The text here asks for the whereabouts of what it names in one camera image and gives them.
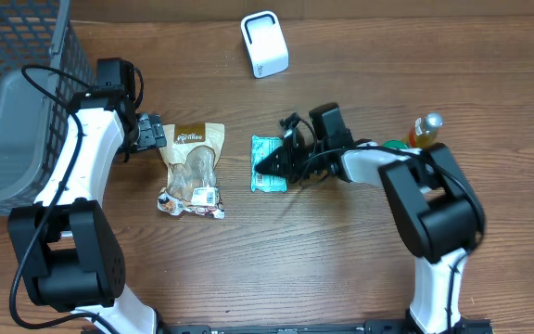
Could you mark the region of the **brown snack bag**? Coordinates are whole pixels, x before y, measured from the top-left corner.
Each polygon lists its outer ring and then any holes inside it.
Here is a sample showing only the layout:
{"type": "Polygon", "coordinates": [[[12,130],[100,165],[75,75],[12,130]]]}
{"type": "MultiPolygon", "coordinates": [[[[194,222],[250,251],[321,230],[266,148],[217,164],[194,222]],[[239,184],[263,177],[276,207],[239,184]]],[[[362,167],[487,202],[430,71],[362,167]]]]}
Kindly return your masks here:
{"type": "Polygon", "coordinates": [[[157,208],[172,216],[185,213],[222,219],[225,209],[215,168],[222,154],[222,123],[166,124],[167,145],[159,150],[167,166],[167,185],[157,208]]]}

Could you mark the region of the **green lid white jar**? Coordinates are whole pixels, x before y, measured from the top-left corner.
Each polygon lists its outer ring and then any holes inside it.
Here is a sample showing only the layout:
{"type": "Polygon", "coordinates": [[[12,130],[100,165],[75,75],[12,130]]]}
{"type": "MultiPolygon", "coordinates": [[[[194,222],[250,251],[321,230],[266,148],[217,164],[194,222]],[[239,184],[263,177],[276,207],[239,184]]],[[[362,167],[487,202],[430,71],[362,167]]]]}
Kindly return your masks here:
{"type": "Polygon", "coordinates": [[[409,145],[400,140],[389,140],[383,144],[384,148],[408,149],[409,145]]]}

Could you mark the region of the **yellow oil bottle silver cap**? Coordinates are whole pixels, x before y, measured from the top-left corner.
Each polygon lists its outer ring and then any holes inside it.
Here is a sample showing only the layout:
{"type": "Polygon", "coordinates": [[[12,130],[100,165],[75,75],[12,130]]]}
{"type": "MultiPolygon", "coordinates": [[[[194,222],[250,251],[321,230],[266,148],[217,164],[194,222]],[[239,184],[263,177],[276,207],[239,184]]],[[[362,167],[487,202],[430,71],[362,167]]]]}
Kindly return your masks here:
{"type": "Polygon", "coordinates": [[[415,120],[403,143],[409,148],[428,148],[436,142],[442,125],[443,118],[439,113],[428,113],[415,120]]]}

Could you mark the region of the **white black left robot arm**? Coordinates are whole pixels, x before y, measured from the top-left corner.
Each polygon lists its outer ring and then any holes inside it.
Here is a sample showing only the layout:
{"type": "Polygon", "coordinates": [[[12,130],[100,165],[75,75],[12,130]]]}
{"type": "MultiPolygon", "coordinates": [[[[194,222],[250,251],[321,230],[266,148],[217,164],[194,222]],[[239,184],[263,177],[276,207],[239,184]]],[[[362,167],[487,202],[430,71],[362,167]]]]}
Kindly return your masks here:
{"type": "Polygon", "coordinates": [[[126,284],[126,264],[102,201],[111,163],[167,144],[157,115],[139,112],[144,80],[121,58],[97,62],[95,83],[67,102],[68,132],[48,182],[30,206],[13,209],[7,229],[18,260],[8,308],[22,328],[84,318],[98,333],[162,333],[159,312],[126,284]]]}

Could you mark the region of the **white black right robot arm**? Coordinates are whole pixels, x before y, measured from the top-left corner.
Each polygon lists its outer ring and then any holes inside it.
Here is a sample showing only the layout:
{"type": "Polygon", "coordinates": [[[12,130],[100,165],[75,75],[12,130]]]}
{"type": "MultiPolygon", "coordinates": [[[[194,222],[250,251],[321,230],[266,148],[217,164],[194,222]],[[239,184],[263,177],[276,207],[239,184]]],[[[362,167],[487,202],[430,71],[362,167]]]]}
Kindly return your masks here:
{"type": "Polygon", "coordinates": [[[451,151],[389,148],[356,140],[338,103],[323,104],[308,119],[280,120],[282,145],[253,167],[255,173],[299,184],[314,174],[384,190],[395,226],[414,257],[414,292],[402,319],[367,320],[359,333],[490,333],[488,320],[459,310],[467,259],[480,246],[486,216],[451,151]]]}

